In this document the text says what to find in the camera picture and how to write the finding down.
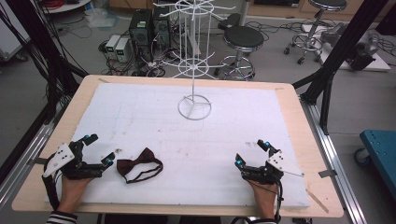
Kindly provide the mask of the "black metal frame strut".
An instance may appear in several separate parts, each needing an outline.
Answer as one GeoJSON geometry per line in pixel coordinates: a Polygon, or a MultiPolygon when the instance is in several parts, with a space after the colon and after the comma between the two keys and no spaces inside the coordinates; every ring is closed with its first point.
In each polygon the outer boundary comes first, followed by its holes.
{"type": "Polygon", "coordinates": [[[33,45],[30,46],[25,41],[1,11],[0,19],[34,59],[39,73],[48,82],[49,97],[56,99],[65,96],[72,97],[79,86],[74,74],[85,77],[86,73],[75,67],[61,55],[30,0],[6,0],[6,3],[30,36],[33,45]]]}
{"type": "Polygon", "coordinates": [[[301,99],[309,105],[314,105],[318,97],[322,95],[319,127],[326,135],[329,134],[328,117],[333,78],[347,55],[354,49],[388,1],[364,0],[319,70],[292,84],[295,89],[309,84],[308,89],[301,95],[301,99]]]}

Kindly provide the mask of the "dark red bow tie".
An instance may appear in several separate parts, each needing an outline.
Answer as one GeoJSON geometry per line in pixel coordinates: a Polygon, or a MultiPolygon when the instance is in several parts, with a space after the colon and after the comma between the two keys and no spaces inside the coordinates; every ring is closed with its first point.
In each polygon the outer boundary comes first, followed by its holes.
{"type": "Polygon", "coordinates": [[[158,160],[154,153],[146,147],[141,154],[134,160],[117,160],[117,171],[124,178],[127,184],[138,183],[149,180],[158,175],[163,170],[163,163],[158,160]],[[127,175],[139,164],[155,163],[152,169],[140,172],[132,179],[128,179],[127,175]]]}

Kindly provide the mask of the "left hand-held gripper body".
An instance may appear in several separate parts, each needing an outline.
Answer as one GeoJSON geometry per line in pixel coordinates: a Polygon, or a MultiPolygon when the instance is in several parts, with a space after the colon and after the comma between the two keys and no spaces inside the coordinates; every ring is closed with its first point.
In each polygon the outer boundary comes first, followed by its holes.
{"type": "Polygon", "coordinates": [[[84,140],[69,144],[62,143],[45,165],[43,177],[49,177],[59,170],[72,180],[101,177],[105,166],[101,163],[88,164],[85,162],[82,159],[84,145],[84,140]]]}

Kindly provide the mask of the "black computer tower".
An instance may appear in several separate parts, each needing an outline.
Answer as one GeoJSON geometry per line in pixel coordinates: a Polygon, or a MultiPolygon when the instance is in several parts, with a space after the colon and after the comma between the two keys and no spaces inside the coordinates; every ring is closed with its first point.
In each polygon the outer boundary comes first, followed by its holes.
{"type": "Polygon", "coordinates": [[[170,47],[170,22],[165,14],[169,7],[155,7],[153,11],[154,40],[158,49],[170,47]]]}
{"type": "Polygon", "coordinates": [[[134,12],[129,25],[129,33],[136,59],[139,62],[151,62],[150,46],[153,39],[153,28],[150,9],[139,8],[134,12]]]}

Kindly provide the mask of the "aluminium frame rail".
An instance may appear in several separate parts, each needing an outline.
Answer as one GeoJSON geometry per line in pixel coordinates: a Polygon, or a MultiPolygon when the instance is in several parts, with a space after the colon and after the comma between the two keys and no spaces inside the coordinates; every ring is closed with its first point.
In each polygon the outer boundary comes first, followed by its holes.
{"type": "Polygon", "coordinates": [[[26,163],[30,159],[39,158],[39,154],[49,141],[64,112],[64,107],[60,103],[56,105],[53,116],[48,115],[49,109],[49,105],[43,107],[3,165],[0,166],[0,210],[7,205],[11,196],[29,174],[33,165],[26,163]]]}
{"type": "Polygon", "coordinates": [[[366,218],[361,210],[360,204],[351,187],[344,167],[338,157],[332,139],[319,125],[320,113],[315,105],[301,102],[305,115],[312,126],[314,135],[318,138],[318,145],[324,156],[328,171],[332,172],[335,189],[341,199],[341,205],[347,213],[352,224],[367,224],[366,218]]]}

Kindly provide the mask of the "white floor platform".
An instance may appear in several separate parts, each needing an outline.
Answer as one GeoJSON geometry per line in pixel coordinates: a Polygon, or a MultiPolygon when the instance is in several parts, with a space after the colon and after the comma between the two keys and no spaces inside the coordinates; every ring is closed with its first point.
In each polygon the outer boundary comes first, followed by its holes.
{"type": "MultiPolygon", "coordinates": [[[[319,26],[314,33],[314,37],[320,38],[321,33],[328,30],[330,30],[330,27],[319,26]]],[[[331,51],[332,46],[329,43],[324,43],[322,46],[322,53],[319,55],[320,64],[324,64],[331,51]]],[[[388,72],[390,70],[389,65],[377,53],[373,55],[373,58],[374,60],[363,68],[363,71],[388,72]]],[[[343,62],[340,68],[342,70],[352,71],[352,67],[347,62],[343,62]]]]}

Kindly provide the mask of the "clear plastic bag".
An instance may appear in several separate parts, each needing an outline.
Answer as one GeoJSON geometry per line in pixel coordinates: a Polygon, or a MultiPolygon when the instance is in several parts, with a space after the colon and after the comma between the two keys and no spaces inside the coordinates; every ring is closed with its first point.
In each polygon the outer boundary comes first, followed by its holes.
{"type": "Polygon", "coordinates": [[[84,11],[87,24],[90,28],[107,28],[114,27],[118,18],[109,14],[103,8],[91,8],[84,11]]]}

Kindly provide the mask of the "person's right striped sleeve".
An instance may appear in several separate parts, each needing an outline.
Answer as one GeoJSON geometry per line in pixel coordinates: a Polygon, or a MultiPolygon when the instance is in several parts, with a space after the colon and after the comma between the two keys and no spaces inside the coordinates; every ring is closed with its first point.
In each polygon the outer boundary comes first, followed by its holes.
{"type": "Polygon", "coordinates": [[[274,218],[259,218],[259,219],[247,219],[248,224],[278,224],[274,218]]]}

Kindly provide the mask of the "black round stool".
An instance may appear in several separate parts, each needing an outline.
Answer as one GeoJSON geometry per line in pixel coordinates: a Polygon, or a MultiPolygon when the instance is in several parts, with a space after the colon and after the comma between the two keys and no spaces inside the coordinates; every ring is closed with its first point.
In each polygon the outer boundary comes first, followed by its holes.
{"type": "Polygon", "coordinates": [[[224,32],[223,40],[236,53],[223,58],[215,68],[214,75],[223,74],[223,78],[231,77],[240,80],[255,77],[255,68],[244,54],[249,54],[262,47],[264,42],[262,34],[251,27],[233,26],[224,32]]]}
{"type": "Polygon", "coordinates": [[[308,0],[308,3],[318,9],[318,12],[315,15],[315,21],[308,32],[302,32],[295,35],[284,49],[285,55],[290,53],[291,48],[299,48],[304,51],[303,56],[298,59],[297,64],[304,63],[305,55],[308,52],[313,52],[315,54],[315,62],[320,60],[323,44],[315,36],[315,33],[318,29],[322,15],[325,11],[342,11],[347,6],[346,0],[308,0]]]}

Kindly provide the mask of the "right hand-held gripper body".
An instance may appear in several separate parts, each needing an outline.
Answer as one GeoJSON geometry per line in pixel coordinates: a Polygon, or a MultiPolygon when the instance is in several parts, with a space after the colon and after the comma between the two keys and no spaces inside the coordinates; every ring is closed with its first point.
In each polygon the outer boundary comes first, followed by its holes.
{"type": "Polygon", "coordinates": [[[248,166],[244,160],[241,160],[241,176],[245,180],[256,181],[264,185],[276,184],[284,175],[281,165],[283,160],[284,157],[281,150],[270,153],[268,160],[261,167],[248,166]]]}

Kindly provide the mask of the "person's striped sleeve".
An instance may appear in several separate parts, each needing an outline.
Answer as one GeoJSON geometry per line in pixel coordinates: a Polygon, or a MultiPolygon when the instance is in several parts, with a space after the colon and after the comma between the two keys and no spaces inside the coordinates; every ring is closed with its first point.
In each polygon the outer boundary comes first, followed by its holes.
{"type": "Polygon", "coordinates": [[[259,219],[247,219],[248,224],[278,224],[274,218],[259,218],[259,219]]]}
{"type": "Polygon", "coordinates": [[[74,214],[52,211],[46,224],[77,224],[78,217],[74,214]]]}

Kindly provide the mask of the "blue wheeled cart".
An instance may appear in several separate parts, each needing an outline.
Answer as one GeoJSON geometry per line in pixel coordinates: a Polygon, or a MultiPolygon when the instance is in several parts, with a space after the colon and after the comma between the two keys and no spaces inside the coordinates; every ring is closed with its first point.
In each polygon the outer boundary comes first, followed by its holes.
{"type": "Polygon", "coordinates": [[[364,148],[355,151],[359,166],[375,165],[396,201],[396,131],[365,130],[360,133],[364,148]]]}

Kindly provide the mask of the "person's left striped sleeve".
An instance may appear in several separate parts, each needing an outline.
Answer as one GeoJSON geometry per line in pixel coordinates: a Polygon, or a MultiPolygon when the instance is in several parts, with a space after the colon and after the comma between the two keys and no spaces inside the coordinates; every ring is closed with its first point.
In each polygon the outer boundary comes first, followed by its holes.
{"type": "Polygon", "coordinates": [[[77,224],[78,217],[74,214],[52,211],[46,224],[77,224]]]}

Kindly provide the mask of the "person's right hand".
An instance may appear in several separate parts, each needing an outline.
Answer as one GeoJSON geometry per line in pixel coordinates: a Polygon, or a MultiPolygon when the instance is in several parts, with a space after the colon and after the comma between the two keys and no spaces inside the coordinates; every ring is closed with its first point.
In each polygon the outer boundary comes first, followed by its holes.
{"type": "Polygon", "coordinates": [[[262,185],[252,180],[248,181],[252,187],[256,205],[261,218],[275,217],[275,199],[277,196],[277,185],[262,185]]]}

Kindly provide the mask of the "grey power supply unit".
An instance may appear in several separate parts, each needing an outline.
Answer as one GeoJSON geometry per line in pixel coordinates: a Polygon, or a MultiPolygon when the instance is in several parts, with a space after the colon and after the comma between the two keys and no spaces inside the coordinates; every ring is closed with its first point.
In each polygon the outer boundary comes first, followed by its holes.
{"type": "Polygon", "coordinates": [[[119,40],[120,40],[120,35],[113,35],[107,41],[105,48],[106,48],[107,57],[109,59],[112,59],[112,60],[117,59],[115,48],[118,45],[119,40]]]}
{"type": "Polygon", "coordinates": [[[131,48],[129,44],[129,39],[127,37],[122,37],[118,45],[115,48],[118,61],[120,63],[127,63],[131,58],[131,48]]]}

